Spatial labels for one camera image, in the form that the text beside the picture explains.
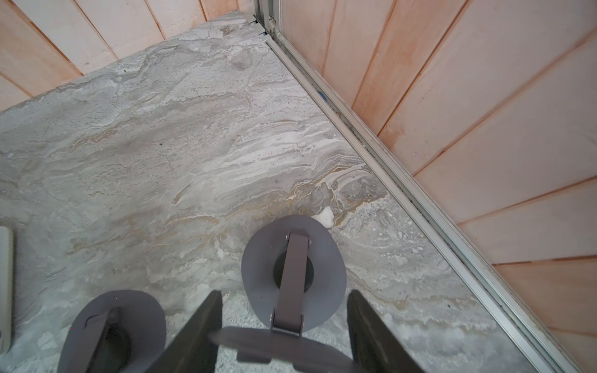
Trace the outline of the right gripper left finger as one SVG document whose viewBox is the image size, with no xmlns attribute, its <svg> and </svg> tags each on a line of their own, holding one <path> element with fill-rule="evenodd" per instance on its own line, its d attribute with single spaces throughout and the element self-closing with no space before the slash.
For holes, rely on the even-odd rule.
<svg viewBox="0 0 597 373">
<path fill-rule="evenodd" d="M 215 372 L 219 346 L 209 335 L 222 328 L 222 292 L 212 291 L 146 372 Z"/>
</svg>

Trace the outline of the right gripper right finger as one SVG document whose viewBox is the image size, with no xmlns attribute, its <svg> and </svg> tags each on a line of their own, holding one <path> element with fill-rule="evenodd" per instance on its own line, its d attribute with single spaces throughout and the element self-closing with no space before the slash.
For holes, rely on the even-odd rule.
<svg viewBox="0 0 597 373">
<path fill-rule="evenodd" d="M 424 372 L 356 289 L 347 311 L 353 360 L 367 372 Z"/>
</svg>

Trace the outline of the grey phone stand front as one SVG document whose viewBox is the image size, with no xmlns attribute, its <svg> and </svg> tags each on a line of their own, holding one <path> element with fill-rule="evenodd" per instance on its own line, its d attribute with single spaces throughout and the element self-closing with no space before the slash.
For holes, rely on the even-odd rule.
<svg viewBox="0 0 597 373">
<path fill-rule="evenodd" d="M 165 350 L 166 320 L 145 292 L 102 294 L 75 318 L 58 372 L 144 372 Z"/>
</svg>

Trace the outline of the grey phone stand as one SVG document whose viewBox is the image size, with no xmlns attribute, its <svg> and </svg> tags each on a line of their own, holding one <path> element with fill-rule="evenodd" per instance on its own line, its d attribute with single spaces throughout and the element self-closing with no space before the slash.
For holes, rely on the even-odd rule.
<svg viewBox="0 0 597 373">
<path fill-rule="evenodd" d="M 240 362 L 289 362 L 301 372 L 361 372 L 351 357 L 304 337 L 339 309 L 347 288 L 343 257 L 327 228 L 290 215 L 258 230 L 241 261 L 247 298 L 265 329 L 227 326 L 211 341 Z"/>
<path fill-rule="evenodd" d="M 166 320 L 145 292 L 102 294 L 75 318 L 58 372 L 144 372 L 165 350 Z"/>
</svg>

